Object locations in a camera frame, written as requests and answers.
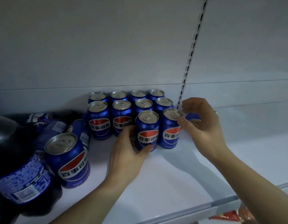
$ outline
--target bottle label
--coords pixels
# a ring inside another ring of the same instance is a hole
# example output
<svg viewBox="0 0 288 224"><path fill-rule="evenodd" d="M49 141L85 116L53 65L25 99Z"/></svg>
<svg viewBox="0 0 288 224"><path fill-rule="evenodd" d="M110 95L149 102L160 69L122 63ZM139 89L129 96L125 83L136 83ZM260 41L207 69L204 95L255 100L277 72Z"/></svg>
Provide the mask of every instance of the bottle label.
<svg viewBox="0 0 288 224"><path fill-rule="evenodd" d="M0 193L17 204L24 204L40 196L50 182L50 173L38 156L33 155L21 168L0 178Z"/></svg>

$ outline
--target hand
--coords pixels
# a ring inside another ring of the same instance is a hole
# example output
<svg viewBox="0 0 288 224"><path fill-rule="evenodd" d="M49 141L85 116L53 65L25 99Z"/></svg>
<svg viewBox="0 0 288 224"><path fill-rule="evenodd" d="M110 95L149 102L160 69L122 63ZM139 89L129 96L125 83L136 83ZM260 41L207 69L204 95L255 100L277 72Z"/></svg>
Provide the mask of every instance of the hand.
<svg viewBox="0 0 288 224"><path fill-rule="evenodd" d="M134 128L135 126L124 127L119 134L111 151L107 175L107 178L115 179L125 187L138 176L146 156L153 150L153 146L148 145L138 154L134 152L129 139Z"/></svg>
<svg viewBox="0 0 288 224"><path fill-rule="evenodd" d="M204 98L192 97L182 101L184 113L198 114L201 121L195 127L184 117L179 117L178 124L192 137L198 151L210 162L220 156L231 153L225 143L220 120L216 112Z"/></svg>

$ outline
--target red snack package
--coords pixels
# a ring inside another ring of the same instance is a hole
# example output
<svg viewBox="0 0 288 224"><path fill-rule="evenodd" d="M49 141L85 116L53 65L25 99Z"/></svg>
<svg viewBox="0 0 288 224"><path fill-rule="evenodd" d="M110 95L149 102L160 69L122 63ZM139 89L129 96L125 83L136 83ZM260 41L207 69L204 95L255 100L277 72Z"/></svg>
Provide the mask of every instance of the red snack package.
<svg viewBox="0 0 288 224"><path fill-rule="evenodd" d="M209 219L219 219L219 220L227 220L227 221L234 221L240 222L239 216L236 214L236 211L228 211L226 213L210 217Z"/></svg>

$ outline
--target can lid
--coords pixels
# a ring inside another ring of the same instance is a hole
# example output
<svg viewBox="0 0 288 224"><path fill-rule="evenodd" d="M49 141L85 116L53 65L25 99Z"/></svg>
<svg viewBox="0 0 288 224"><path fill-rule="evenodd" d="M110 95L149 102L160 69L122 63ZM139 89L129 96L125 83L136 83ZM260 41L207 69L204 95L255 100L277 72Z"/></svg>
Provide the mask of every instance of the can lid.
<svg viewBox="0 0 288 224"><path fill-rule="evenodd" d="M145 97L146 92L144 92L142 90L133 90L133 91L131 91L131 95L134 97Z"/></svg>
<svg viewBox="0 0 288 224"><path fill-rule="evenodd" d="M90 93L90 100L93 100L93 101L99 101L99 100L102 100L104 98L106 98L107 94L105 92L93 92L93 93Z"/></svg>
<svg viewBox="0 0 288 224"><path fill-rule="evenodd" d="M177 118L179 116L183 116L182 115L182 112L178 111L177 109L175 108L167 108L164 110L164 116L169 119L169 120L174 120L174 121L177 121Z"/></svg>
<svg viewBox="0 0 288 224"><path fill-rule="evenodd" d="M107 108L108 104L105 101L93 101L88 105L89 112L101 112Z"/></svg>
<svg viewBox="0 0 288 224"><path fill-rule="evenodd" d="M155 100L155 102L160 106L171 106L173 105L173 101L166 97L159 97Z"/></svg>
<svg viewBox="0 0 288 224"><path fill-rule="evenodd" d="M154 111L145 110L138 114L138 118L144 123L155 123L159 120L159 115Z"/></svg>
<svg viewBox="0 0 288 224"><path fill-rule="evenodd" d="M60 155L71 150L77 142L77 137L73 133L61 133L45 143L45 152L51 155Z"/></svg>
<svg viewBox="0 0 288 224"><path fill-rule="evenodd" d="M113 103L113 108L116 110L126 110L131 107L131 102L126 100L119 100Z"/></svg>
<svg viewBox="0 0 288 224"><path fill-rule="evenodd" d="M126 95L127 95L127 93L124 91L114 91L111 93L111 97L116 98L116 99L125 98Z"/></svg>
<svg viewBox="0 0 288 224"><path fill-rule="evenodd" d="M135 105L141 108L145 107L151 107L152 106L152 101L149 99L141 98L135 101Z"/></svg>
<svg viewBox="0 0 288 224"><path fill-rule="evenodd" d="M162 97L164 96L164 91L162 90L157 90L157 89L152 89L152 90L149 90L149 93L155 97Z"/></svg>

